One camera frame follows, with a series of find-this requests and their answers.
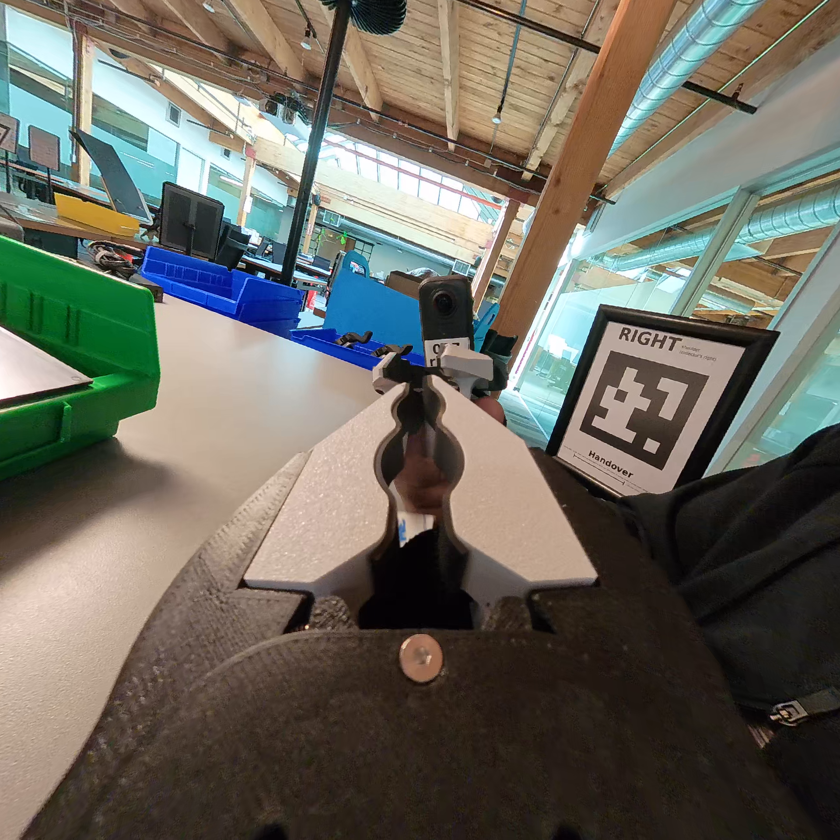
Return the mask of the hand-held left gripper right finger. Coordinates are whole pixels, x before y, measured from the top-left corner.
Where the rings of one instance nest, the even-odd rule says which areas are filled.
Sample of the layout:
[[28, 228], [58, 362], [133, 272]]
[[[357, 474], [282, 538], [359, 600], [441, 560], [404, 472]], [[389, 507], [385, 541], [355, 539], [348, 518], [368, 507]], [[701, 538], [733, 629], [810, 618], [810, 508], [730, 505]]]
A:
[[459, 585], [476, 606], [593, 585], [598, 573], [525, 443], [436, 375], [425, 411], [450, 483], [444, 533], [465, 557]]

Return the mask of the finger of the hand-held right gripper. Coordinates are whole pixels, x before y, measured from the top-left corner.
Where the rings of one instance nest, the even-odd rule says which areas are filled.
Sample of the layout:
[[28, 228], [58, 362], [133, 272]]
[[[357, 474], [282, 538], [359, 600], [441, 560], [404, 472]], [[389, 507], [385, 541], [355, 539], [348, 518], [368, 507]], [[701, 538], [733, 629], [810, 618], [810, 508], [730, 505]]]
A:
[[491, 357], [469, 347], [444, 347], [437, 362], [440, 374], [466, 398], [472, 398], [476, 384], [484, 387], [493, 380]]
[[398, 352], [382, 356], [372, 371], [372, 384], [377, 394], [386, 394], [398, 385], [411, 385], [413, 382], [413, 366]]

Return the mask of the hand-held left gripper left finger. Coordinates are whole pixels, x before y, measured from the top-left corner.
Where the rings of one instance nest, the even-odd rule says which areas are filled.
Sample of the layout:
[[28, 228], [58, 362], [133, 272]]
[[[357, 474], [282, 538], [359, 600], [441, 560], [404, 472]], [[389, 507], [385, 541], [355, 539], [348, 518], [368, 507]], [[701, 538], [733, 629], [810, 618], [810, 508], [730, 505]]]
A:
[[317, 444], [250, 566], [251, 589], [336, 595], [357, 616], [374, 593], [373, 562], [396, 543], [390, 486], [404, 462], [411, 388], [400, 384]]

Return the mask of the thin dark card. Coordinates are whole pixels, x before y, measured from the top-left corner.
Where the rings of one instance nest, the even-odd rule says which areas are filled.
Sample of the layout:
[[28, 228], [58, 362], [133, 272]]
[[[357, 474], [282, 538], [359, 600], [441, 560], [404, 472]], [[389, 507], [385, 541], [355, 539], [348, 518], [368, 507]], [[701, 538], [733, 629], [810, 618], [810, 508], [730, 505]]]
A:
[[399, 497], [396, 495], [393, 485], [395, 477], [403, 468], [406, 438], [409, 434], [416, 432], [422, 424], [427, 425], [427, 443], [431, 450], [430, 454], [434, 457], [434, 431], [425, 418], [424, 393], [421, 387], [410, 386], [407, 395], [397, 407], [397, 416], [401, 421], [401, 427], [397, 434], [396, 443], [392, 448], [394, 450], [393, 466], [398, 467], [398, 469], [389, 484], [389, 491], [395, 503], [398, 537], [400, 544], [404, 545], [421, 533], [433, 529], [437, 523], [437, 520], [432, 517], [401, 510], [399, 508]]

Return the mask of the person's right hand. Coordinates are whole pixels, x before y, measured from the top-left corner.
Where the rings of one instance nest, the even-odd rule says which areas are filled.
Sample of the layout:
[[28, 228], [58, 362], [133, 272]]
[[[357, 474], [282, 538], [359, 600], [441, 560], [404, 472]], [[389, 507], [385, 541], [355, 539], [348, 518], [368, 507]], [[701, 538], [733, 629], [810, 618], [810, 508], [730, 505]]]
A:
[[439, 519], [449, 481], [430, 452], [424, 423], [407, 436], [403, 467], [393, 485], [401, 510]]

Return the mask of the blue panel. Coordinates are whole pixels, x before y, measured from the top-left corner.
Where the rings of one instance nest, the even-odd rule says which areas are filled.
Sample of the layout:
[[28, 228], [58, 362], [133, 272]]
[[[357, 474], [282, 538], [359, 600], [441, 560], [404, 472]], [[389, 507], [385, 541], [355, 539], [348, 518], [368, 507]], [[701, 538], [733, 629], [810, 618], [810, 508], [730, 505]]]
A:
[[382, 344], [411, 344], [423, 351], [419, 302], [398, 290], [341, 269], [330, 291], [323, 327], [338, 334], [372, 332]]

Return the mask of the blue plastic bin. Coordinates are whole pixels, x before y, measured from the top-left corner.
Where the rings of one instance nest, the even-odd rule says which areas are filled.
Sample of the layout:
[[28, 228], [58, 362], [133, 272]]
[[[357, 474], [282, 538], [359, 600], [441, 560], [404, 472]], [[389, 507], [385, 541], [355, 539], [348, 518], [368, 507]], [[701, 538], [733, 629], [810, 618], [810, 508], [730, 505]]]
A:
[[298, 319], [305, 297], [302, 290], [156, 246], [144, 251], [140, 274], [166, 295], [252, 325]]
[[425, 359], [413, 351], [411, 344], [386, 344], [374, 340], [373, 332], [340, 332], [335, 329], [294, 329], [289, 339], [312, 350], [348, 362], [367, 371], [381, 363], [387, 354], [406, 350], [403, 359], [409, 364], [424, 367]]

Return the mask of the black framed marker sign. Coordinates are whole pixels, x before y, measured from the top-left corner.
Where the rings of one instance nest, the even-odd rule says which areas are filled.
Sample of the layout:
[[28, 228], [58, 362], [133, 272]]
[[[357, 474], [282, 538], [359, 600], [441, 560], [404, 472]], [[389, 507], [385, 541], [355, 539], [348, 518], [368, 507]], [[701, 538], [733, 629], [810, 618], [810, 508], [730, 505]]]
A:
[[697, 480], [779, 337], [602, 304], [545, 452], [613, 499]]

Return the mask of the black floor lamp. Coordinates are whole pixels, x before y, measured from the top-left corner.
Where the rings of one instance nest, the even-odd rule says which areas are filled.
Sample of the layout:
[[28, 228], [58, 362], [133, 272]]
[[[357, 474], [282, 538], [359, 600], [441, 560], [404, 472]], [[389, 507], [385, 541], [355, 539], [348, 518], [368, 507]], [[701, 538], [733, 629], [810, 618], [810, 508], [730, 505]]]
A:
[[350, 23], [372, 35], [392, 35], [403, 26], [406, 17], [405, 1], [338, 1], [322, 2], [332, 11], [329, 48], [318, 90], [318, 99], [311, 120], [311, 130], [300, 178], [300, 186], [292, 217], [286, 252], [279, 282], [290, 286], [303, 230], [308, 219], [308, 202], [312, 194], [322, 140], [329, 122], [333, 91], [338, 78], [344, 43]]

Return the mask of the black monitor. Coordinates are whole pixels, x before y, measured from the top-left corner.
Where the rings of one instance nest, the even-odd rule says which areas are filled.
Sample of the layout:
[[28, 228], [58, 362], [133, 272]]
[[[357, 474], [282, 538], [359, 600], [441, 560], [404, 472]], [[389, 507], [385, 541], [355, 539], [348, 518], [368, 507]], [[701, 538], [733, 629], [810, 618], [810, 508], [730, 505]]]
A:
[[222, 202], [173, 182], [163, 182], [159, 212], [160, 247], [214, 261], [224, 213]]

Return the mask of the green plastic bin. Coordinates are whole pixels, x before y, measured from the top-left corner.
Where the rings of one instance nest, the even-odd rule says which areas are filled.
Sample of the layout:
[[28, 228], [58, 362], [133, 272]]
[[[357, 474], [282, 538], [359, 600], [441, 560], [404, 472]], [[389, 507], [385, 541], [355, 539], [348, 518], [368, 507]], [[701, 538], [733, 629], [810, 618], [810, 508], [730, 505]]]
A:
[[1, 239], [2, 327], [86, 376], [83, 388], [2, 408], [1, 477], [113, 437], [151, 410], [161, 381], [150, 291]]

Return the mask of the black flat sheet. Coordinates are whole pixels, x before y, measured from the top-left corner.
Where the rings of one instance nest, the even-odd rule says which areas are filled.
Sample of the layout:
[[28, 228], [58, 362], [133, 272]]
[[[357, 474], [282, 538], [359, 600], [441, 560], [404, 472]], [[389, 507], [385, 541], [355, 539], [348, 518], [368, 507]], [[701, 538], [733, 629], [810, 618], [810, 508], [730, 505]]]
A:
[[1, 407], [88, 388], [92, 378], [1, 328]]

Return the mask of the yellow bin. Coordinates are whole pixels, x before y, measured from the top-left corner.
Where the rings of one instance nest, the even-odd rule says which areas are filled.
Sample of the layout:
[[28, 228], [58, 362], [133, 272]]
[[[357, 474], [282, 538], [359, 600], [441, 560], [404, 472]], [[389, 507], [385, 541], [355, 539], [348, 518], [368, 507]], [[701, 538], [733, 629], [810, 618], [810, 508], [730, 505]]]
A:
[[59, 217], [110, 235], [134, 238], [140, 233], [139, 219], [110, 207], [62, 193], [55, 193], [54, 199]]

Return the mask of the tilted black board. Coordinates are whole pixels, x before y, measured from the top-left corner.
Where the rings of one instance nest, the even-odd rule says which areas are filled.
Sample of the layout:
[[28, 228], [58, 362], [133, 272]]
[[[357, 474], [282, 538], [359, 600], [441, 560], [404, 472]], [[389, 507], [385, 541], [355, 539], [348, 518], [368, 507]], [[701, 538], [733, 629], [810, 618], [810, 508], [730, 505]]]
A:
[[80, 144], [98, 168], [112, 208], [120, 214], [136, 218], [145, 226], [151, 225], [151, 211], [117, 151], [85, 131], [70, 129], [70, 137]]

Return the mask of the wooden post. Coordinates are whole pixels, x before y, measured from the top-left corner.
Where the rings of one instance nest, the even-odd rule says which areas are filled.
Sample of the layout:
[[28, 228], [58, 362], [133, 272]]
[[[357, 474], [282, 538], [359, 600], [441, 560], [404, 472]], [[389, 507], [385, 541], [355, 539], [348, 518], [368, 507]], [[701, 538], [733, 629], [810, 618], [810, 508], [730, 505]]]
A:
[[674, 1], [622, 1], [581, 94], [570, 131], [542, 189], [500, 298], [493, 328], [515, 336], [515, 362], [635, 92], [665, 31]]

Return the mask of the silver ventilation duct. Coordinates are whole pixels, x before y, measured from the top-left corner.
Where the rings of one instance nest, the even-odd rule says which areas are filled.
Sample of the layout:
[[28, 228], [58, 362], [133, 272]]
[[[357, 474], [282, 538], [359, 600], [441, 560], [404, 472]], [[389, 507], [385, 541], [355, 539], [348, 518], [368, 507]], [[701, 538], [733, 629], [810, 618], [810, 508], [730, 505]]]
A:
[[646, 70], [608, 156], [734, 34], [763, 1], [698, 1], [668, 33]]
[[[741, 228], [728, 252], [728, 259], [757, 254], [753, 244], [834, 226], [839, 219], [839, 185], [793, 197], [789, 201], [756, 211]], [[635, 270], [700, 256], [710, 243], [714, 227], [671, 238], [624, 255], [601, 254], [589, 261], [613, 272]]]

